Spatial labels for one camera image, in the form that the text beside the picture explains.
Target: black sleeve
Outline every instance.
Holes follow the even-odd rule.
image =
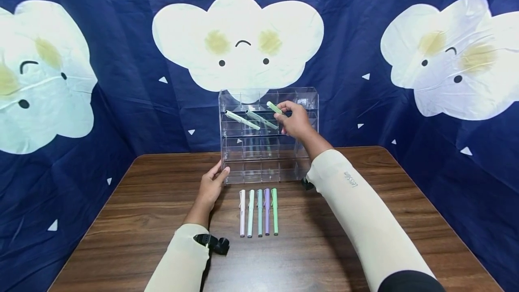
[[[435,278],[417,271],[400,271],[382,281],[378,292],[445,292]]]

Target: acrylic shelf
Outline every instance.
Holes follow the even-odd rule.
[[[303,146],[290,136],[281,134],[281,127],[270,128],[263,122],[248,117],[246,111],[253,111],[278,125],[274,112],[266,105],[267,101],[278,104],[291,100],[305,107],[310,124],[319,131],[319,95],[315,88],[295,87],[268,91],[248,89],[233,90],[232,93],[230,95],[227,91],[220,91],[219,94],[222,168],[229,166],[231,169],[226,184],[284,182],[303,178],[310,169],[310,160]],[[239,101],[245,96],[248,101],[252,101],[256,95],[257,101],[252,104]],[[259,129],[229,118],[226,111],[251,121]]]

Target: wooden table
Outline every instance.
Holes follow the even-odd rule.
[[[502,291],[388,151],[339,149],[373,186],[447,291]],[[219,153],[136,159],[79,243],[51,292],[141,292]],[[277,187],[279,236],[239,237],[240,189]],[[368,291],[359,259],[325,200],[299,182],[226,187],[211,233],[204,291]]]

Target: purple pen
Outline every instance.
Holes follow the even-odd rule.
[[[270,189],[265,189],[265,235],[270,235]]]

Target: person's left hand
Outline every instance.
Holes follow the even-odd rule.
[[[214,206],[218,196],[220,196],[222,187],[224,186],[224,180],[229,176],[230,172],[230,168],[226,167],[219,173],[221,166],[222,161],[220,160],[209,172],[202,176],[202,180],[200,181],[200,190],[198,191],[197,200],[200,203],[207,203],[211,208]]]

